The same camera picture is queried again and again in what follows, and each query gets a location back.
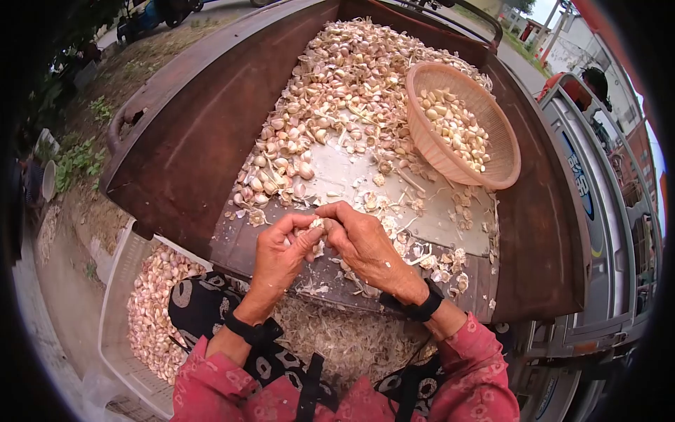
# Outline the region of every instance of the fingers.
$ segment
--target fingers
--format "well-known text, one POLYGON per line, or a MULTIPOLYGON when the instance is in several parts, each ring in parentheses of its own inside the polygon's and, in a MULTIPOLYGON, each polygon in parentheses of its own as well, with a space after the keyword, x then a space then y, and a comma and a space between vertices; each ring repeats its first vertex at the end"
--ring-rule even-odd
POLYGON ((351 226, 355 224, 356 220, 358 220, 358 217, 362 215, 345 201, 321 205, 319 208, 315 209, 314 212, 319 217, 338 220, 347 228, 347 230, 349 230, 351 226))
POLYGON ((286 214, 274 223, 269 229, 265 230, 274 242, 283 242, 284 236, 293 232, 296 227, 305 228, 312 224, 317 218, 316 215, 304 214, 286 214))
POLYGON ((355 254, 356 248, 352 244, 349 237, 347 237, 347 230, 334 219, 325 218, 323 220, 323 227, 328 231, 327 244, 331 248, 344 256, 347 254, 355 254))
POLYGON ((312 248, 314 245, 321 239, 323 236, 323 230, 318 227, 314 227, 307 232, 296 237, 295 242, 291 244, 291 247, 288 248, 288 252, 291 255, 297 257, 304 257, 308 261, 314 261, 314 254, 312 254, 312 248))

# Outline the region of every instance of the white plastic crate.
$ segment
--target white plastic crate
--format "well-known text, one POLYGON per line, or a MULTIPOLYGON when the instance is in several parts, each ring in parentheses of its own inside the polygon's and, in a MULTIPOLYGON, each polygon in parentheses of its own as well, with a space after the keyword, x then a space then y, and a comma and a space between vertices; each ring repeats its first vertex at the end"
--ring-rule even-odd
POLYGON ((213 270, 213 265, 184 250, 160 236, 151 241, 133 233, 135 219, 130 219, 115 251, 113 269, 105 291, 101 324, 99 326, 99 353, 103 362, 145 402, 157 416, 170 419, 173 416, 171 397, 173 386, 158 378, 141 361, 134 357, 127 339, 129 295, 134 289, 134 280, 142 269, 143 261, 150 256, 152 247, 164 243, 193 261, 213 270))

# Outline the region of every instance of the person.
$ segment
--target person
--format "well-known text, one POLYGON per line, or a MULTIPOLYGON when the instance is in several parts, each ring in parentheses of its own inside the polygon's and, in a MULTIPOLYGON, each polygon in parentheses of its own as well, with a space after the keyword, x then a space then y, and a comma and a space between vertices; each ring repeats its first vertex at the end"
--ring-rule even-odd
MULTIPOLYGON (((549 78, 539 93, 537 101, 541 101, 548 90, 553 88, 556 82, 558 82, 560 77, 564 74, 565 72, 560 72, 559 74, 555 74, 549 78)), ((607 110, 612 111, 612 104, 607 98, 607 78, 605 77, 605 74, 602 72, 602 70, 598 68, 583 69, 583 72, 581 72, 581 80, 583 80, 584 84, 586 84, 586 86, 588 86, 589 89, 593 91, 593 94, 595 94, 595 96, 598 97, 600 101, 602 101, 605 107, 607 107, 607 110)), ((569 80, 565 82, 562 88, 581 111, 586 111, 591 105, 590 94, 576 80, 569 80)))
POLYGON ((191 348, 175 378, 172 421, 517 421, 502 345, 472 313, 445 299, 428 308, 424 322, 437 341, 433 356, 375 387, 361 377, 341 402, 319 379, 318 354, 305 369, 273 341, 280 328, 269 316, 303 259, 313 260, 312 247, 322 236, 362 280, 405 309, 422 315, 437 297, 403 262, 377 218, 344 201, 315 213, 284 215, 260 233, 245 295, 230 277, 216 272, 172 288, 169 317, 191 348), (323 228, 308 229, 318 217, 324 219, 323 228), (306 231, 294 236, 296 229, 306 231))

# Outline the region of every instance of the wrist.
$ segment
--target wrist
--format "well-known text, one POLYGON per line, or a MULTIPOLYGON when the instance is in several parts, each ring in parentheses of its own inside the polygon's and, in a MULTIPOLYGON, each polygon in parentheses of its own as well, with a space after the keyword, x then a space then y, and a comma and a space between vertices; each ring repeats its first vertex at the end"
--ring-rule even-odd
POLYGON ((412 269, 408 269, 407 272, 400 282, 396 283, 397 288, 393 296, 403 305, 422 305, 429 297, 429 287, 412 269))
POLYGON ((239 306, 232 311, 232 315, 239 321, 254 327, 265 322, 274 309, 277 300, 258 298, 255 295, 250 295, 250 293, 244 296, 239 306))

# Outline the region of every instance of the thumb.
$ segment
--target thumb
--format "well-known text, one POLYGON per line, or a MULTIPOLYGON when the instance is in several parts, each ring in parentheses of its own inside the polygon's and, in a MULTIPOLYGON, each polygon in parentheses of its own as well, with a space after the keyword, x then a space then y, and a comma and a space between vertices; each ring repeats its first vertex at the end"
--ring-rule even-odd
POLYGON ((312 251, 312 247, 319 242, 323 236, 323 230, 319 227, 311 228, 305 233, 296 237, 295 242, 288 248, 288 252, 294 257, 304 257, 312 251))

